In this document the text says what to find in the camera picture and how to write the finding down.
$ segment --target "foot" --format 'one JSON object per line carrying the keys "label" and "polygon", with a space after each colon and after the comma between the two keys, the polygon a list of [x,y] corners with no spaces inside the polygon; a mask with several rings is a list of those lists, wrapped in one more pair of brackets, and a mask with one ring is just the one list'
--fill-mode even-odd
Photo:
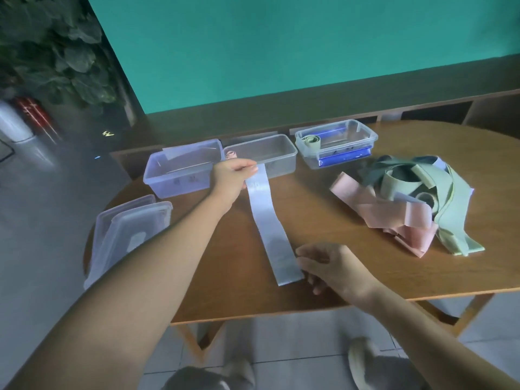
{"label": "foot", "polygon": [[354,383],[359,390],[373,390],[373,387],[365,380],[367,367],[372,364],[376,356],[380,354],[377,346],[368,338],[355,338],[348,348],[348,365]]}
{"label": "foot", "polygon": [[256,380],[253,367],[251,367],[249,361],[246,361],[245,359],[230,361],[222,368],[222,374],[228,377],[238,376],[239,378],[243,378],[244,380],[248,381],[253,387],[255,387]]}

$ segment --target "wooden table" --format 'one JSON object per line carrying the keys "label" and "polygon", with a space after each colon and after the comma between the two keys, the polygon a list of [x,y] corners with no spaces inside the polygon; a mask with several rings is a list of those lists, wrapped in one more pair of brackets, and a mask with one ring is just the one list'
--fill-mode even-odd
{"label": "wooden table", "polygon": [[[413,157],[434,154],[449,163],[475,192],[465,230],[486,248],[469,257],[452,256],[435,239],[418,258],[363,220],[330,191],[335,177],[351,175],[359,162],[310,170],[297,156],[296,172],[270,180],[276,214],[294,248],[308,242],[346,244],[384,284],[459,335],[494,293],[520,290],[520,140],[492,131],[441,122],[399,121],[374,124],[379,134],[373,154]],[[139,178],[107,208],[152,193]],[[172,223],[193,208],[207,191],[168,199]],[[88,268],[92,233],[84,255]],[[460,318],[424,301],[474,295]],[[225,320],[345,306],[328,290],[315,296],[305,281],[278,287],[243,191],[222,218],[202,256],[192,283],[172,319],[199,359]],[[187,323],[212,322],[196,340]]]}

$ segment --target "rolled pink band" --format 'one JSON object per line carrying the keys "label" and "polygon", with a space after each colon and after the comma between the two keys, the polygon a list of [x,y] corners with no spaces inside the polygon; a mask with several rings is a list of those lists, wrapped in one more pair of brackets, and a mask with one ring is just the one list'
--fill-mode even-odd
{"label": "rolled pink band", "polygon": [[368,227],[380,228],[422,257],[438,229],[432,221],[432,209],[425,203],[387,201],[375,196],[371,187],[364,187],[346,173],[341,173],[330,190],[363,218]]}

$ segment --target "green board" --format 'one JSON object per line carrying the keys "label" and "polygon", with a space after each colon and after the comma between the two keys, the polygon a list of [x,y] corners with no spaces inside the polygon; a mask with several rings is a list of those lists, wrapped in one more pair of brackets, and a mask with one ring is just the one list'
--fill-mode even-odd
{"label": "green board", "polygon": [[146,113],[520,52],[520,0],[90,0]]}

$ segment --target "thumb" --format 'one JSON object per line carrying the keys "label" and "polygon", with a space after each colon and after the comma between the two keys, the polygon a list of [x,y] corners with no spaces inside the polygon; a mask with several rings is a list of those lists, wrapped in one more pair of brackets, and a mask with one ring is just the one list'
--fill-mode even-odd
{"label": "thumb", "polygon": [[307,257],[296,257],[296,260],[301,269],[307,271],[309,274],[316,275],[319,278],[322,277],[321,274],[324,271],[324,267],[327,266],[327,264],[322,264],[321,262],[317,262]]}
{"label": "thumb", "polygon": [[245,179],[250,178],[251,176],[255,175],[258,171],[258,167],[256,165],[250,165],[249,167],[244,167],[240,171],[240,175]]}

